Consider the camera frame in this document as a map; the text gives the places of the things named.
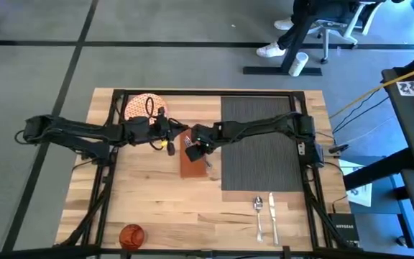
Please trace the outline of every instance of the black pants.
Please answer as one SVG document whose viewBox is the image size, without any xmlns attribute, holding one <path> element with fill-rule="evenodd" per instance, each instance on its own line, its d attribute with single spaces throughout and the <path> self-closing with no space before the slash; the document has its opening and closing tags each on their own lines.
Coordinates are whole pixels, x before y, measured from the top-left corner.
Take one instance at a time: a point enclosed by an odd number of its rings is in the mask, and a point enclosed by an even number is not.
<svg viewBox="0 0 414 259">
<path fill-rule="evenodd" d="M 308 0 L 295 0 L 293 2 L 293 15 L 291 17 L 293 26 L 282 36 L 280 36 L 277 44 L 281 50 L 290 46 L 295 38 L 297 30 L 303 26 L 303 15 L 308 11 Z M 332 1 L 321 6 L 317 12 L 317 19 L 340 19 L 352 15 L 352 3 L 347 1 Z"/>
</svg>

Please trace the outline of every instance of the silver spoon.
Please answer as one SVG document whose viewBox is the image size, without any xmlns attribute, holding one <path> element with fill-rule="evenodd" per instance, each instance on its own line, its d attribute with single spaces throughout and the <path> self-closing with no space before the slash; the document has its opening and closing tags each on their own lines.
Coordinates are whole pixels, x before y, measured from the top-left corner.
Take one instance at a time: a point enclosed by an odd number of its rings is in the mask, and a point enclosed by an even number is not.
<svg viewBox="0 0 414 259">
<path fill-rule="evenodd" d="M 255 200 L 253 201 L 253 208 L 255 209 L 255 211 L 257 211 L 257 221 L 258 221 L 257 241 L 263 242 L 262 223 L 259 220 L 259 211 L 263 209 L 263 200 L 260 196 L 257 196 L 257 198 L 255 198 Z"/>
</svg>

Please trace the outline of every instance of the yellow cable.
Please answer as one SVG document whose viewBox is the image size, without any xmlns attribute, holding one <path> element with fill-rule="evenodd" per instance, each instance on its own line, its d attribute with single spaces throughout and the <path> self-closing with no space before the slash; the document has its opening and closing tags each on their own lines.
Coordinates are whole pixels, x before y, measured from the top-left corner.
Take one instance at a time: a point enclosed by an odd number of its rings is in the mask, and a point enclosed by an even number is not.
<svg viewBox="0 0 414 259">
<path fill-rule="evenodd" d="M 365 96 L 373 93 L 374 91 L 380 90 L 381 88 L 384 88 L 386 86 L 389 86 L 389 85 L 391 85 L 393 83 L 397 83 L 398 81 L 401 81 L 402 79 L 405 79 L 405 78 L 407 78 L 409 76 L 414 76 L 414 71 L 413 72 L 409 72 L 408 74 L 406 74 L 404 76 L 400 76 L 400 77 L 398 77 L 396 79 L 393 79 L 391 81 L 388 81 L 388 82 L 382 84 L 381 86 L 378 86 L 378 87 L 373 88 L 372 90 L 370 90 L 370 91 L 366 92 L 365 94 L 361 95 L 359 98 L 353 100 L 353 102 L 351 102 L 350 104 L 346 105 L 345 107 L 343 107 L 342 109 L 340 109 L 339 111 L 337 111 L 335 114 L 331 115 L 330 116 L 330 119 L 333 118 L 333 117 L 335 117 L 336 115 L 344 112 L 350 106 L 354 105 L 355 103 L 357 103 L 358 101 L 362 100 L 363 98 L 365 98 Z"/>
</svg>

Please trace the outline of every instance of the white cup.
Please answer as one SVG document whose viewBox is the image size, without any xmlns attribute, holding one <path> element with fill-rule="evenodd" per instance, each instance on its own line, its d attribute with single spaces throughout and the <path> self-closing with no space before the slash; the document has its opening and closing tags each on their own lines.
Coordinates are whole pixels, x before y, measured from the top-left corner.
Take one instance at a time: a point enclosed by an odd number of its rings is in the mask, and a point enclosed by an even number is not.
<svg viewBox="0 0 414 259">
<path fill-rule="evenodd" d="M 289 75 L 291 76 L 299 76 L 302 69 L 305 67 L 306 63 L 309 60 L 309 56 L 306 53 L 297 53 L 295 60 L 290 66 L 288 71 Z"/>
</svg>

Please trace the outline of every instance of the knife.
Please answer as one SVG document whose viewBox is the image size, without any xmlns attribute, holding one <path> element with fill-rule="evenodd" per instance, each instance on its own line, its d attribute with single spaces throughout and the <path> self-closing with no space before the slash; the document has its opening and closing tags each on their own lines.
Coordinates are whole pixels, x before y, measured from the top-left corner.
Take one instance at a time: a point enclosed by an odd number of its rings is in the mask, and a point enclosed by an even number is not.
<svg viewBox="0 0 414 259">
<path fill-rule="evenodd" d="M 272 241 L 274 242 L 274 246 L 279 246 L 279 236 L 277 235 L 277 225 L 276 225 L 276 208 L 274 204 L 274 196 L 270 193 L 270 198 L 268 199 L 270 202 L 270 214 L 272 220 Z"/>
</svg>

